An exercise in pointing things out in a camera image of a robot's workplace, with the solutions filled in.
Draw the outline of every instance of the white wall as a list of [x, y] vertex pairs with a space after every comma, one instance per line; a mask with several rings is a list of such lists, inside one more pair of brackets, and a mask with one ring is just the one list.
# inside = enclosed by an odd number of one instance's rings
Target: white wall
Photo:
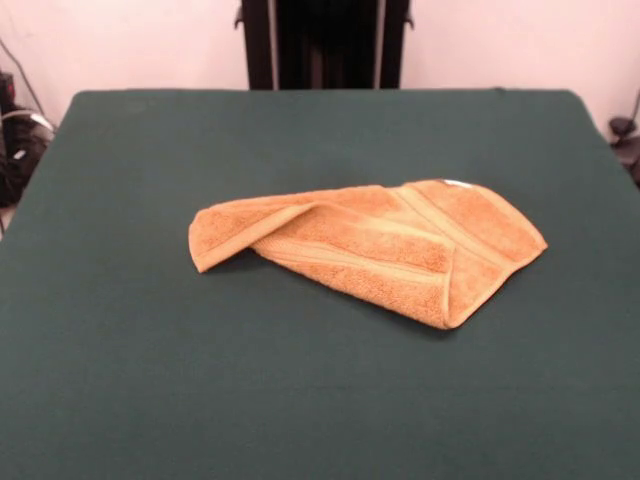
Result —
[[[239, 0], [0, 0], [0, 35], [46, 113], [74, 93], [248, 86]], [[0, 52], [0, 65], [6, 56]]]
[[[0, 34], [59, 121], [82, 89], [247, 88], [239, 3], [0, 0]], [[569, 88], [602, 131], [640, 88], [640, 0], [413, 0], [413, 13], [406, 88]]]
[[640, 89], [640, 0], [413, 0], [402, 85], [568, 88], [606, 132]]

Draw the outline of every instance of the green felt surface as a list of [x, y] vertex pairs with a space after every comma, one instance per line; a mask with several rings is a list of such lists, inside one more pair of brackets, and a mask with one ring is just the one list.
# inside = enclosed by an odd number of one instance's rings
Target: green felt surface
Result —
[[[425, 178], [550, 247], [439, 332], [195, 212]], [[640, 195], [567, 92], [78, 96], [0, 243], [0, 478], [640, 477]]]

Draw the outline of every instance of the towel fold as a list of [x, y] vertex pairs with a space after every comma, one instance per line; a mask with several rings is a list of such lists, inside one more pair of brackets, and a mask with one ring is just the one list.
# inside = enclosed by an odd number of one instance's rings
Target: towel fold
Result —
[[189, 227], [200, 272], [248, 247], [331, 288], [449, 329], [547, 244], [491, 190], [427, 180], [226, 202], [198, 212]]

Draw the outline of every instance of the orange towel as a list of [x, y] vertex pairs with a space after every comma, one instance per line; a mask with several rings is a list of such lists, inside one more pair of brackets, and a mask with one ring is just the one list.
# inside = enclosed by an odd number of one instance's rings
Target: orange towel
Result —
[[450, 180], [237, 200], [189, 227], [200, 272], [247, 247], [437, 328], [461, 325], [547, 247], [491, 190]]

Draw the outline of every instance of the black metal frame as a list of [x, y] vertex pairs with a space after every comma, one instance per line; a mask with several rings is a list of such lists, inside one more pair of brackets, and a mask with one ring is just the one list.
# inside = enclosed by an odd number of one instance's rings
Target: black metal frame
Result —
[[[301, 0], [276, 0], [278, 17], [278, 80], [280, 88], [310, 88], [311, 80], [308, 68], [301, 58], [308, 51], [302, 44], [294, 45], [286, 41], [288, 33], [301, 37], [301, 28], [297, 28], [295, 2]], [[337, 75], [349, 88], [373, 88], [373, 69], [375, 65], [375, 28], [377, 24], [377, 0], [354, 0], [354, 11], [360, 20], [352, 25], [353, 39], [351, 48], [341, 55], [348, 59], [349, 65], [355, 65], [348, 72], [331, 72], [325, 78], [327, 85], [340, 84]], [[384, 41], [381, 59], [380, 87], [398, 88], [402, 66], [404, 28], [409, 12], [410, 0], [387, 0], [385, 7]], [[268, 0], [242, 0], [242, 21], [245, 29], [245, 46], [249, 71], [249, 86], [252, 90], [271, 90], [273, 85], [273, 66], [271, 62], [271, 38], [269, 26]]]

